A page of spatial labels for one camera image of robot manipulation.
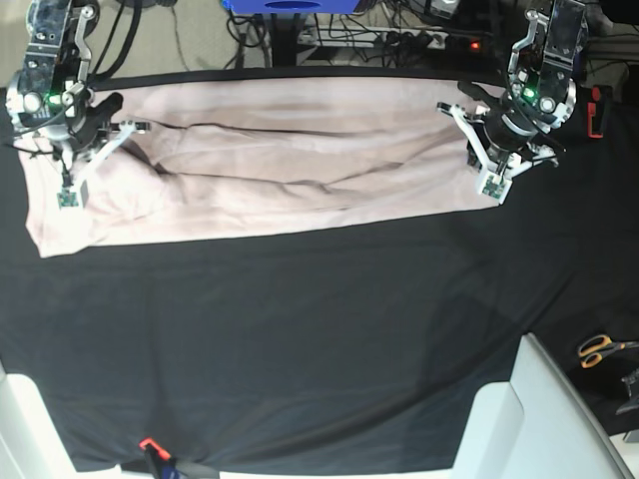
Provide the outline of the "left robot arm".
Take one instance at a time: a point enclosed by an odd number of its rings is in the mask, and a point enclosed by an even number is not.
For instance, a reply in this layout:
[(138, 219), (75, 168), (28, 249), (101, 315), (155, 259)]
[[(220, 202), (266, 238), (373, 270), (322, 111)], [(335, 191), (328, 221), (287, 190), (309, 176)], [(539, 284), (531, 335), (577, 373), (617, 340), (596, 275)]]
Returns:
[(561, 157), (565, 148), (550, 132), (568, 121), (577, 103), (575, 64), (589, 33), (586, 3), (531, 1), (519, 12), (517, 30), (506, 24), (496, 1), (488, 5), (504, 92), (495, 97), (478, 84), (459, 81), (458, 90), (487, 110), (470, 114), (444, 103), (437, 109), (448, 116), (458, 112), (460, 126), (470, 128), (466, 137), (477, 136), (476, 146), (467, 145), (474, 167), (482, 159), (505, 166), (513, 154), (536, 161), (543, 147), (550, 149), (550, 159)]

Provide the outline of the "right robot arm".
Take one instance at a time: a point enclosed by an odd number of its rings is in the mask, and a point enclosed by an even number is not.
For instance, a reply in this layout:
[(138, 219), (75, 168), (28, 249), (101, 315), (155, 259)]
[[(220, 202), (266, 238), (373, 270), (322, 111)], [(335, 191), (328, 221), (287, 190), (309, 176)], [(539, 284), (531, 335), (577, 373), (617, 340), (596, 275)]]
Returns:
[(150, 130), (147, 122), (112, 117), (123, 106), (123, 97), (113, 93), (94, 105), (94, 90), (112, 78), (124, 65), (140, 25), (144, 3), (122, 1), (133, 16), (120, 53), (101, 72), (105, 56), (92, 66), (86, 37), (100, 19), (96, 1), (33, 1), (26, 15), (30, 40), (22, 67), (6, 94), (15, 141), (42, 138), (49, 142), (56, 161), (76, 156), (94, 156), (109, 142), (113, 132), (132, 134)]

